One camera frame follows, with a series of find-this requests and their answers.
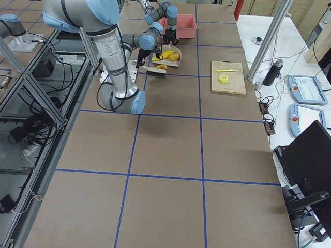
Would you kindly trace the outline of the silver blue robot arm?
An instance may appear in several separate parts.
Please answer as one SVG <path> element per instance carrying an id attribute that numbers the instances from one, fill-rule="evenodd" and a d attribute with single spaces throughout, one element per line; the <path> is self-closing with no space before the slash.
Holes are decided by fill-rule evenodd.
<path id="1" fill-rule="evenodd" d="M 153 22 L 159 21 L 162 18 L 167 19 L 167 27 L 165 34 L 163 35 L 163 41 L 165 44 L 172 44 L 177 46 L 179 39 L 177 38 L 177 17 L 178 17 L 178 8 L 170 2 L 153 1 L 158 4 L 158 8 L 154 8 L 150 1 L 138 0 L 141 7 L 144 10 L 145 20 L 148 25 L 151 25 Z"/>
<path id="2" fill-rule="evenodd" d="M 140 48 L 148 56 L 157 48 L 163 27 L 153 22 L 140 34 L 120 34 L 120 7 L 117 1 L 42 1 L 45 24 L 77 33 L 84 29 L 98 49 L 110 77 L 100 87 L 103 107 L 108 111 L 129 114 L 143 112 L 146 94 L 132 81 L 128 70 L 131 51 Z"/>

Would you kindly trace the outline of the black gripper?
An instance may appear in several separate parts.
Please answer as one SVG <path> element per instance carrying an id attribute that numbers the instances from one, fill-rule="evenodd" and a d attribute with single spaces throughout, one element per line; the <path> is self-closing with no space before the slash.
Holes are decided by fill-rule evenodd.
<path id="1" fill-rule="evenodd" d="M 176 36 L 176 30 L 166 29 L 165 34 L 163 35 L 163 41 L 166 45 L 177 46 L 179 39 Z"/>
<path id="2" fill-rule="evenodd" d="M 145 58 L 150 56 L 151 53 L 156 54 L 156 58 L 160 59 L 161 56 L 161 49 L 155 46 L 153 49 L 150 50 L 144 50 L 142 48 L 139 49 L 138 53 L 138 59 L 137 59 L 137 67 L 144 66 L 145 64 Z"/>

